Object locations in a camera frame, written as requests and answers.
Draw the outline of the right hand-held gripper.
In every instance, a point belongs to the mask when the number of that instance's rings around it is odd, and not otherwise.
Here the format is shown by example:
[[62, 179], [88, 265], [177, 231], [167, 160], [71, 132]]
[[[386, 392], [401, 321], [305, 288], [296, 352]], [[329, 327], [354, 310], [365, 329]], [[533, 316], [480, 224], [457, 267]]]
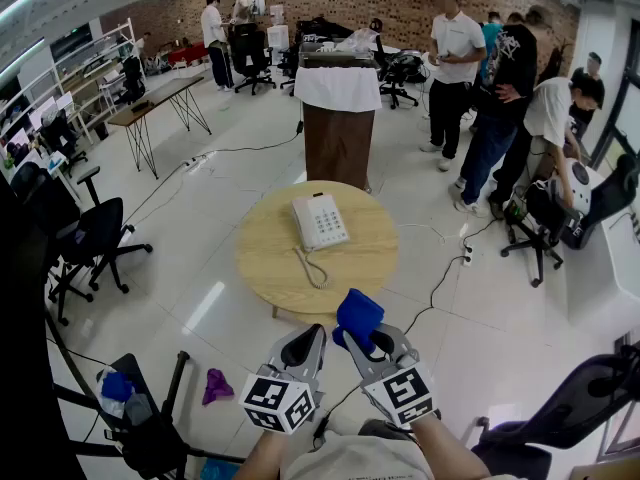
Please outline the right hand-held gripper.
[[370, 336], [373, 350], [349, 331], [342, 334], [362, 377], [361, 391], [391, 423], [407, 428], [437, 413], [431, 374], [404, 332], [380, 323]]

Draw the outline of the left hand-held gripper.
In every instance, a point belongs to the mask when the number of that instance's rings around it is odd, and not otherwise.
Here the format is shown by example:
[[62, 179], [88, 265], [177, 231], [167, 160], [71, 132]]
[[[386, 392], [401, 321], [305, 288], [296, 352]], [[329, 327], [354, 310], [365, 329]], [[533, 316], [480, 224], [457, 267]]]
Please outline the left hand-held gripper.
[[250, 374], [239, 404], [252, 425], [292, 435], [312, 421], [323, 393], [319, 390], [326, 331], [311, 324], [287, 334], [270, 351], [270, 359]]

